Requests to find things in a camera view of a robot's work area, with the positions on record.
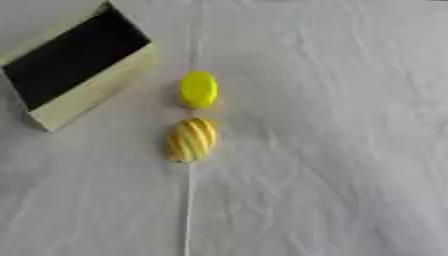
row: yellow striped egg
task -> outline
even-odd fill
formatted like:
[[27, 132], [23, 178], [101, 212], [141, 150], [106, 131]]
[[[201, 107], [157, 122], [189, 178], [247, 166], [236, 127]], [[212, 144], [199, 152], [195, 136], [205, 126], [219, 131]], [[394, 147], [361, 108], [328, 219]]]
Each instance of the yellow striped egg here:
[[189, 163], [205, 157], [216, 143], [211, 120], [194, 118], [176, 124], [166, 140], [167, 158]]

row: white cloth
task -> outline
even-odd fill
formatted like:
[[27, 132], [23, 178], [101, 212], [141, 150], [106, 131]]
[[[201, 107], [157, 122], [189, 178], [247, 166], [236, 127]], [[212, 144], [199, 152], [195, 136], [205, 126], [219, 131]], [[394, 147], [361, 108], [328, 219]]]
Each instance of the white cloth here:
[[[48, 135], [0, 97], [0, 253], [448, 255], [448, 3], [115, 1], [159, 67]], [[0, 3], [0, 52], [82, 0]], [[219, 80], [216, 150], [160, 153], [191, 68]]]

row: bottle cap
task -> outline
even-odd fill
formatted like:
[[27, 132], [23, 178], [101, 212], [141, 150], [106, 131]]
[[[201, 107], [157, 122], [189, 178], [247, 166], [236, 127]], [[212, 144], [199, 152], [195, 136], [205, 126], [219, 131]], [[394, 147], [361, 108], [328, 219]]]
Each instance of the bottle cap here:
[[205, 108], [215, 101], [218, 95], [218, 83], [207, 72], [191, 71], [181, 80], [180, 95], [187, 107]]

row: open box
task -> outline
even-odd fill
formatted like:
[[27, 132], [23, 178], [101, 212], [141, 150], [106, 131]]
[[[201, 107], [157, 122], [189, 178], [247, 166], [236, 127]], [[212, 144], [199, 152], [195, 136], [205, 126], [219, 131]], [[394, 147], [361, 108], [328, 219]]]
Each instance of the open box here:
[[147, 71], [154, 49], [110, 2], [0, 59], [27, 112], [47, 131], [69, 121]]

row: yellow stripe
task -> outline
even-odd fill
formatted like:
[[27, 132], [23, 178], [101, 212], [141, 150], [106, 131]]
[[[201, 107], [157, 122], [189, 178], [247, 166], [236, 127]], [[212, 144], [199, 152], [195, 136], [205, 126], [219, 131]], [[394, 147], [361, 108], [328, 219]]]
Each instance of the yellow stripe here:
[[211, 123], [210, 120], [206, 120], [206, 119], [202, 119], [202, 118], [197, 118], [196, 120], [198, 120], [199, 122], [201, 122], [204, 125], [205, 131], [208, 133], [208, 136], [210, 138], [210, 148], [211, 148], [216, 143], [216, 130], [213, 127], [213, 124]]
[[179, 149], [182, 152], [182, 162], [191, 162], [193, 161], [193, 152], [189, 145], [185, 142], [185, 139], [178, 131], [173, 133], [174, 140], [178, 143]]
[[191, 153], [191, 160], [198, 159], [203, 156], [201, 149], [198, 147], [194, 135], [189, 131], [189, 129], [183, 124], [183, 122], [178, 126], [179, 135], [182, 141], [188, 147]]
[[193, 122], [193, 120], [188, 120], [185, 122], [185, 125], [188, 126], [188, 129], [194, 134], [197, 143], [201, 147], [203, 155], [206, 155], [209, 149], [209, 144], [204, 132]]

